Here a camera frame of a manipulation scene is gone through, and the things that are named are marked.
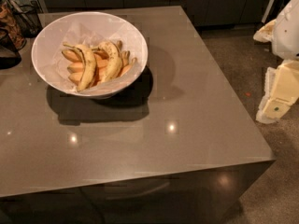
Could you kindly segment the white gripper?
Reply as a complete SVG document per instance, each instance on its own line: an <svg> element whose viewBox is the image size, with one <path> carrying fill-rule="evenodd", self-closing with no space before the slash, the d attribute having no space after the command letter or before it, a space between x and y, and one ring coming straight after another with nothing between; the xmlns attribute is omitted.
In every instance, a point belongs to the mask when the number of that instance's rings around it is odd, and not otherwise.
<svg viewBox="0 0 299 224"><path fill-rule="evenodd" d="M253 39L262 43L272 41L273 53L284 59L277 68L267 68L264 96L256 114L257 121L270 124L281 119L299 99L299 62L293 61L299 59L299 0L290 0Z"/></svg>

